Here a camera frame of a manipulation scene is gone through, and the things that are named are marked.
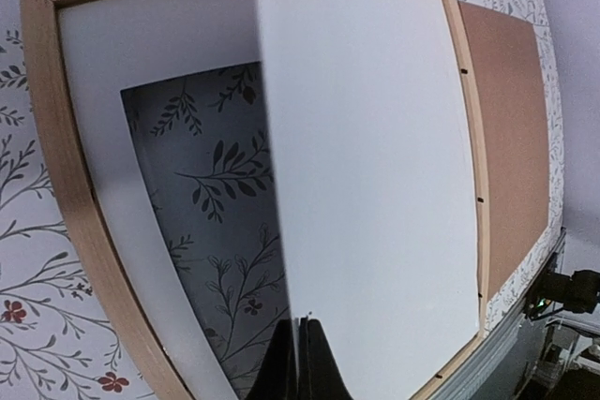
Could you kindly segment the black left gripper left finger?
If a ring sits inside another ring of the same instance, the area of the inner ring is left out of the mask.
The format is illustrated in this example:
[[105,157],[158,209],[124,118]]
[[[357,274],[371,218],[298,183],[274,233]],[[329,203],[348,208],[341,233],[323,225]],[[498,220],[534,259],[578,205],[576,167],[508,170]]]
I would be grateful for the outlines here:
[[277,323],[262,365],[247,400],[289,400],[297,398],[295,347],[290,319]]

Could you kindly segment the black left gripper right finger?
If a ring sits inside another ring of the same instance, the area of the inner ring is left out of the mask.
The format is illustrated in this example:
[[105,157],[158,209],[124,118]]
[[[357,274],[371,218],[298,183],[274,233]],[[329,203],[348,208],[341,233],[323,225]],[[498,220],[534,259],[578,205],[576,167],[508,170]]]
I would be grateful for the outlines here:
[[317,319],[302,318],[298,338],[297,398],[351,400],[321,323]]

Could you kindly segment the clear acrylic sheet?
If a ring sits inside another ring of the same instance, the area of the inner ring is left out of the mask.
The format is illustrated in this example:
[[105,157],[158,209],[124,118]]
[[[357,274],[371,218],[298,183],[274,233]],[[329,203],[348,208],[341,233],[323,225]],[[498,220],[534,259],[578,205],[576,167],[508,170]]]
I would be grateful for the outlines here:
[[244,399],[289,316],[261,64],[131,87],[122,101],[171,261]]

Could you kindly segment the brown frame backing board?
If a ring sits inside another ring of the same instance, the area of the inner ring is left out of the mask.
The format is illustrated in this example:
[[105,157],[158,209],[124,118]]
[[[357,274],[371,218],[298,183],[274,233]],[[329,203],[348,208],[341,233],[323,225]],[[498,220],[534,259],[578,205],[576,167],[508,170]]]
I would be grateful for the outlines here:
[[533,25],[460,3],[485,134],[490,212],[488,294],[499,293],[548,226],[545,90]]

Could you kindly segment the cat photo white border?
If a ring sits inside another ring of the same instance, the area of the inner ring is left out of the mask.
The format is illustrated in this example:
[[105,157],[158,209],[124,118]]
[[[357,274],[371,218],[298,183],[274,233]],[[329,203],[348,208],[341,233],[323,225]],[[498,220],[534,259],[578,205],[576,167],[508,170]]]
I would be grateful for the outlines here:
[[122,92],[261,63],[255,0],[98,0],[61,10],[59,26],[90,179],[140,305],[189,383],[189,399],[240,399],[203,334],[161,235]]

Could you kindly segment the light wooden picture frame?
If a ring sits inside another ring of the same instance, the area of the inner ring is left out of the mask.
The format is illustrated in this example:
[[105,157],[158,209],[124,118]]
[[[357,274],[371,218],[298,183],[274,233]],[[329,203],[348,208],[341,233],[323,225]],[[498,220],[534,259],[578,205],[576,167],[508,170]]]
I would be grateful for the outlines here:
[[[37,133],[68,235],[114,329],[146,382],[162,399],[189,399],[190,385],[173,365],[140,305],[97,200],[83,154],[65,69],[60,10],[98,0],[20,0],[24,60]],[[473,60],[458,0],[442,0],[466,103],[478,231],[477,282],[488,298],[488,164]]]

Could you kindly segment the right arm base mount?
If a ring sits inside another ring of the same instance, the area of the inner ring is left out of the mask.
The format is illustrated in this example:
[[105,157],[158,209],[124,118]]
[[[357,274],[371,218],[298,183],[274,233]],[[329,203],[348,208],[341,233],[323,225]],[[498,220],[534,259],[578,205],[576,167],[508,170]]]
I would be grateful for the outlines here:
[[591,314],[598,304],[598,272],[580,270],[572,275],[545,272],[527,294],[525,315],[537,321],[563,311]]

